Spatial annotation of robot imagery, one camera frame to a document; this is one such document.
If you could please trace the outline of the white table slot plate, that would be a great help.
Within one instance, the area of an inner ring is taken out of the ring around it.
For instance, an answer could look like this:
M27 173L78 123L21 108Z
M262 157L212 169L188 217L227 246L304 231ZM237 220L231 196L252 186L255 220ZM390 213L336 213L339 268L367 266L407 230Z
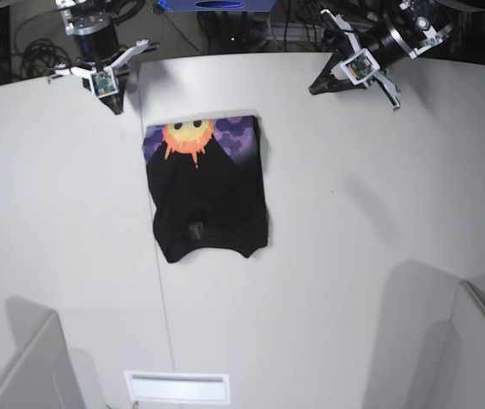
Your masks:
M227 374L125 371L133 401L186 405L229 405Z

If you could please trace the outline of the white partition panel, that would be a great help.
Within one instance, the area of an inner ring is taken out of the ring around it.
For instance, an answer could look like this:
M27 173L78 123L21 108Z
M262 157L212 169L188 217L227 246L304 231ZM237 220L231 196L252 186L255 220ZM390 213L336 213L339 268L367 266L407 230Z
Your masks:
M485 303L470 282L425 333L405 407L485 408Z
M0 408L84 408L58 313L21 297L6 312L16 349L0 371Z

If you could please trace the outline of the white partition panel right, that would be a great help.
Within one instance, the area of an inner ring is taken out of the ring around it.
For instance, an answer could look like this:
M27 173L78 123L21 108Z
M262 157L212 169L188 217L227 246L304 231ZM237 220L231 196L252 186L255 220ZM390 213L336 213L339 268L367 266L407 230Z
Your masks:
M485 303L470 282L425 333L405 407L485 408Z

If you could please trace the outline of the white partition panel left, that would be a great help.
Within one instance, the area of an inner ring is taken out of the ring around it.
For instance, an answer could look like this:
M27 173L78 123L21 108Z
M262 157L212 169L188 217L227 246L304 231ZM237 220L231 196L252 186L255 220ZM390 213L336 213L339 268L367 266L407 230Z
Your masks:
M16 349L0 371L0 408L84 408L58 313L21 297L6 312Z

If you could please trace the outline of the blue box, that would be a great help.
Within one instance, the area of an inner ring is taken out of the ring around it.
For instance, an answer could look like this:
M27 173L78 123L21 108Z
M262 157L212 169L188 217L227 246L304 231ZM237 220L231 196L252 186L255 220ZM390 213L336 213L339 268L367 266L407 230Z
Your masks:
M159 5L171 12L269 12L276 0L164 0Z

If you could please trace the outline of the black T-shirt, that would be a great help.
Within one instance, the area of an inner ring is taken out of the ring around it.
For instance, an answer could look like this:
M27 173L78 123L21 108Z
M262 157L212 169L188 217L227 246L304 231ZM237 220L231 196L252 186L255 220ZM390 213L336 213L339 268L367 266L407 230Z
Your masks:
M169 263L268 244L261 129L253 115L149 125L142 143L153 233Z

